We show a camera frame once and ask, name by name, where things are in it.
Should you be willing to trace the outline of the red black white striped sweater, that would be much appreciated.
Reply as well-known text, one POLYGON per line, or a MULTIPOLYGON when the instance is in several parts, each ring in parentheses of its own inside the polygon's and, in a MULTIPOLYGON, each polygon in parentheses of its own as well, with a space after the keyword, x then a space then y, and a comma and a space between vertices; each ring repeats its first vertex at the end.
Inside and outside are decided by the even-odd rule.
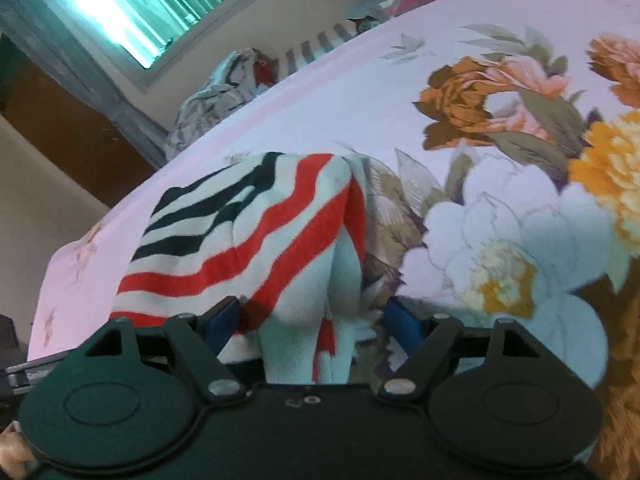
POLYGON ((220 352, 268 382, 344 384, 357 340, 366 170, 361 158, 267 153, 160 198, 112 313, 159 326, 239 300, 220 352))

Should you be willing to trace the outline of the grey crumpled clothes pile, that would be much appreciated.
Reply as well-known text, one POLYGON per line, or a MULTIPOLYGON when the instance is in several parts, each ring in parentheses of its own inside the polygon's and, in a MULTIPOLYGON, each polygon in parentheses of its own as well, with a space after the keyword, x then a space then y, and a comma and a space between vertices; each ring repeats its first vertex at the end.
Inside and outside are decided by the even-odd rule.
POLYGON ((229 53, 204 86, 180 105, 166 139, 166 159, 175 159, 211 128, 276 82, 272 59, 262 52, 247 48, 229 53))

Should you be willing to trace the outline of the pink floral bed sheet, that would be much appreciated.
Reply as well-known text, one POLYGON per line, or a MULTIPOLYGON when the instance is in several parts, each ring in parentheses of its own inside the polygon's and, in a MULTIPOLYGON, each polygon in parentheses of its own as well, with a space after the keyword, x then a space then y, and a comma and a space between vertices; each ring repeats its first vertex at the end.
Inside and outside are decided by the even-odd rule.
POLYGON ((605 479, 639 474, 639 0, 438 0, 346 42, 195 141, 62 247, 28 354, 112 313, 171 188, 253 156, 354 155, 366 170, 349 378, 406 354, 383 302, 472 326, 514 318, 605 407, 605 479))

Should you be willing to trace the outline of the dark wooden door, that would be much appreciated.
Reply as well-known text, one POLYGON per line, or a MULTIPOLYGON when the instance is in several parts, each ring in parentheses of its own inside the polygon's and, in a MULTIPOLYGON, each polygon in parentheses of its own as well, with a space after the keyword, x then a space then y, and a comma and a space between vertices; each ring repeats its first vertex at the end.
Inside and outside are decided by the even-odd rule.
POLYGON ((106 206, 154 174, 102 114, 1 37, 1 115, 59 170, 106 206))

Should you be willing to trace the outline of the grey white striped cloth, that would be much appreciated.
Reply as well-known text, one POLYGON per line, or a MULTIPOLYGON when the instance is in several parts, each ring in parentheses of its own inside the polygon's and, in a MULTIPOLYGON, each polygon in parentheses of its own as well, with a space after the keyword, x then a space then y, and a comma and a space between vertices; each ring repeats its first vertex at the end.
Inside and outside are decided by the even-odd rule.
POLYGON ((357 27, 353 21, 334 24, 327 30, 317 32, 301 44, 290 47, 281 53, 273 69, 277 74, 277 81, 299 72, 302 68, 322 58, 342 44, 346 44, 357 36, 357 27))

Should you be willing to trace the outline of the grey curtain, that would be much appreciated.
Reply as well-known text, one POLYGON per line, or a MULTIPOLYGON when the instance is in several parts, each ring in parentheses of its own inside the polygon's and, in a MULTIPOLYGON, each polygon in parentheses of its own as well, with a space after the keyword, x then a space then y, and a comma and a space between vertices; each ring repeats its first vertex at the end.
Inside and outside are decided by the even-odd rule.
POLYGON ((64 90, 105 116, 153 167, 167 130, 139 110, 43 0, 1 0, 1 30, 64 90))

